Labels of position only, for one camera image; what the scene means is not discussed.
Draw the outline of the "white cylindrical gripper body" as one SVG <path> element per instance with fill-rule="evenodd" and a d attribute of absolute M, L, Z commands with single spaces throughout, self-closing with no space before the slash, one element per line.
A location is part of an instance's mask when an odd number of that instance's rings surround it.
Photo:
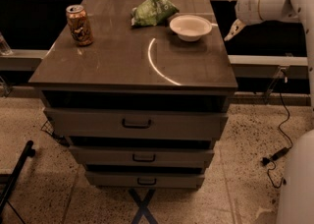
<path fill-rule="evenodd" d="M 259 2 L 260 0 L 237 0 L 235 5 L 236 17 L 247 26 L 261 24 Z"/>

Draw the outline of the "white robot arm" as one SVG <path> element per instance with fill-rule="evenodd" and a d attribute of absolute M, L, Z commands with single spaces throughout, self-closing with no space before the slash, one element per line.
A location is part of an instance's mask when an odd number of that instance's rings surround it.
<path fill-rule="evenodd" d="M 302 24 L 305 65 L 293 67 L 292 76 L 308 80 L 310 106 L 314 110 L 314 0 L 235 1 L 236 20 L 225 40 L 246 26 L 266 21 Z M 314 129 L 299 137 L 288 153 L 276 224 L 314 224 Z"/>

